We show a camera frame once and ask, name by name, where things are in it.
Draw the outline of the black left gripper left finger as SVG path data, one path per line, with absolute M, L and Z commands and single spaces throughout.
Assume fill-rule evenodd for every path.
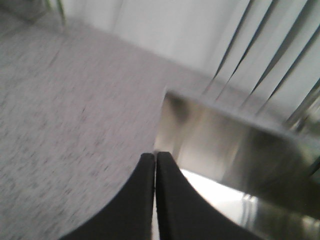
M 150 240 L 155 156 L 143 153 L 127 182 L 96 215 L 62 240 Z

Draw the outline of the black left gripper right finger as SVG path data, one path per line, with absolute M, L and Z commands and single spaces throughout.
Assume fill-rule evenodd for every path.
M 162 240 L 257 240 L 212 207 L 188 182 L 170 152 L 156 154 L 156 211 Z

